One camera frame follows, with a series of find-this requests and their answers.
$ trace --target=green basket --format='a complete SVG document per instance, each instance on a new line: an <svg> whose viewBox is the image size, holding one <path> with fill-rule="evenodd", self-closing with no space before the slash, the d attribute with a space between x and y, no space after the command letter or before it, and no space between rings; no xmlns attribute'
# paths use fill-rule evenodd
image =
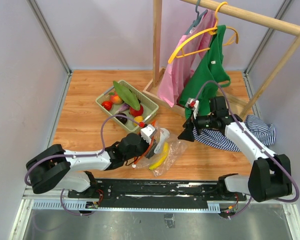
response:
<svg viewBox="0 0 300 240"><path fill-rule="evenodd" d="M128 89L133 92L136 97L141 101L141 105L143 106L143 122L144 123L150 123L151 120L155 117L157 114L157 111L159 109L159 106L152 101L150 98L142 94L140 91L135 89L133 86L131 86L129 83L127 83L125 80L119 80L119 84L127 87ZM99 105L102 111L104 111L107 115L112 116L120 107L121 104L113 104L113 107L110 111L106 110L101 104L104 101L109 101L110 100L110 95L109 93L113 93L115 91L115 87L109 88L107 91L105 91L103 94L98 96L95 100L96 104ZM133 116L130 115L129 110L126 110L123 112L124 114L127 115L127 117L134 118ZM123 129L125 129L128 133L138 133L140 131L139 126L135 126L132 121L128 120L126 124L123 124L120 122L116 117L112 118L115 122L117 122Z"/></svg>

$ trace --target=green shirt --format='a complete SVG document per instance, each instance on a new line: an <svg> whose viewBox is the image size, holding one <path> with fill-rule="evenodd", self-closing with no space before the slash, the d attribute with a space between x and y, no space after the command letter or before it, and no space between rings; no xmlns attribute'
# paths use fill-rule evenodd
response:
<svg viewBox="0 0 300 240"><path fill-rule="evenodd" d="M210 49L204 55L193 76L182 91L179 99L180 105L186 106L188 98L194 99L201 86L209 80L214 80L217 83L228 81L226 84L221 85L222 87L228 87L230 85L231 79L222 67L222 62L224 60L224 55L222 54L222 44L225 31L225 25L220 25L217 27L217 32L215 35L213 35L210 43ZM198 98L199 115L204 116L210 113L209 99L215 97L217 95L217 91L218 87L213 83L208 83L204 87ZM191 109L186 107L185 118L188 119L190 115Z"/></svg>

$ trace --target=gray floor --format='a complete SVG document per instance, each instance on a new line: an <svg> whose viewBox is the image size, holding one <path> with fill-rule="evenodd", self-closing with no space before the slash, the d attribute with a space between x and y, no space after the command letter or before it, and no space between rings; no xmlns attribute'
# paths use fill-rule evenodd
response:
<svg viewBox="0 0 300 240"><path fill-rule="evenodd" d="M251 204L244 213L232 220L220 218L215 213L175 213L173 222L168 220L171 216L165 214L100 211L89 217L80 217L63 210L33 210L24 239L292 239L283 207L279 204Z"/></svg>

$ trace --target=transparent plastic bag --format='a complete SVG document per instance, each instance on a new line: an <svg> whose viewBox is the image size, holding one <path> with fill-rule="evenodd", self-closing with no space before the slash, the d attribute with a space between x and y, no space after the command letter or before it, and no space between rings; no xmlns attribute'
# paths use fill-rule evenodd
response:
<svg viewBox="0 0 300 240"><path fill-rule="evenodd" d="M185 152L187 149L187 144L183 140L179 140L178 136L171 133L166 128L161 128L157 123L154 125L157 129L156 134L154 135L152 148L149 152L152 152L149 155L145 155L140 161L136 164L136 168L148 168L155 177L158 177L162 174L165 174L171 166L176 162L176 160ZM161 143L161 152L154 153L154 149L160 143L161 131L168 130L169 136Z"/></svg>

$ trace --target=pink cloth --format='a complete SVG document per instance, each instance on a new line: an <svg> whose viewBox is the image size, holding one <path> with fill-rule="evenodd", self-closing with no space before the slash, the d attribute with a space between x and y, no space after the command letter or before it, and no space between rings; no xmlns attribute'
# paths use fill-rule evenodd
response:
<svg viewBox="0 0 300 240"><path fill-rule="evenodd" d="M188 35L183 35L177 45L177 47L182 44L185 40L191 36L209 28L213 28L216 22L215 12L208 10L208 12L202 17L200 23L192 29L191 33ZM184 53L192 53L201 49L209 47L211 35L206 32L197 36L190 42L188 42L184 47ZM199 53L199 57L202 59L207 51ZM194 71L191 66L195 60L196 54L185 56L182 58L175 58L171 64L166 66L164 75L162 77L161 83L159 85L157 96L167 102L170 107L173 107L177 103L179 96L184 90L186 84L188 83Z"/></svg>

